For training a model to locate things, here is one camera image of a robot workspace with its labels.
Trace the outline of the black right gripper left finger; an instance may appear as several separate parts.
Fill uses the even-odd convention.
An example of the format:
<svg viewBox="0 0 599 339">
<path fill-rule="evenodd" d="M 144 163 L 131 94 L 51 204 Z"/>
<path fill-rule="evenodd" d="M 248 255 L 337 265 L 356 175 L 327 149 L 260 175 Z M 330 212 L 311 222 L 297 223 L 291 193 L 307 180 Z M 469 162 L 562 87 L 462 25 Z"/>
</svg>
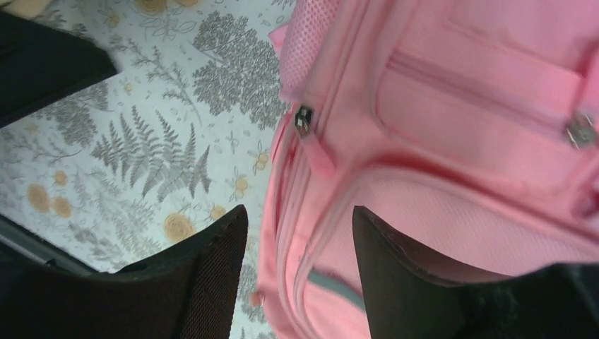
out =
<svg viewBox="0 0 599 339">
<path fill-rule="evenodd" d="M 115 273 L 1 260 L 1 337 L 228 338 L 248 228 L 236 206 Z"/>
</svg>

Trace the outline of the pink student backpack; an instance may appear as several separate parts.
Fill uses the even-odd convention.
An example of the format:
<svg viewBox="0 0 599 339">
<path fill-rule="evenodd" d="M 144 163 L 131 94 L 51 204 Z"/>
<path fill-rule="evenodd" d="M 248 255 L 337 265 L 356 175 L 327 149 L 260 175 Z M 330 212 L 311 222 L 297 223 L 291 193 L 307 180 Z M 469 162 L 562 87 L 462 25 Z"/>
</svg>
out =
<svg viewBox="0 0 599 339">
<path fill-rule="evenodd" d="M 277 338 L 452 338 L 454 283 L 598 262 L 597 1 L 298 1 L 257 291 Z"/>
</svg>

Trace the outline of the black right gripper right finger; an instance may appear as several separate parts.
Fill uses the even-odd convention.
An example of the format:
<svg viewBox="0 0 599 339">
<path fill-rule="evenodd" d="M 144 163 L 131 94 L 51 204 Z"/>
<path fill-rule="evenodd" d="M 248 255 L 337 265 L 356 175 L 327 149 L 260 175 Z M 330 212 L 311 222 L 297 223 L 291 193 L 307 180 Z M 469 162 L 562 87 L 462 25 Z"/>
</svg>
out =
<svg viewBox="0 0 599 339">
<path fill-rule="evenodd" d="M 364 206 L 352 216 L 373 338 L 597 338 L 598 266 L 509 277 L 458 262 Z"/>
</svg>

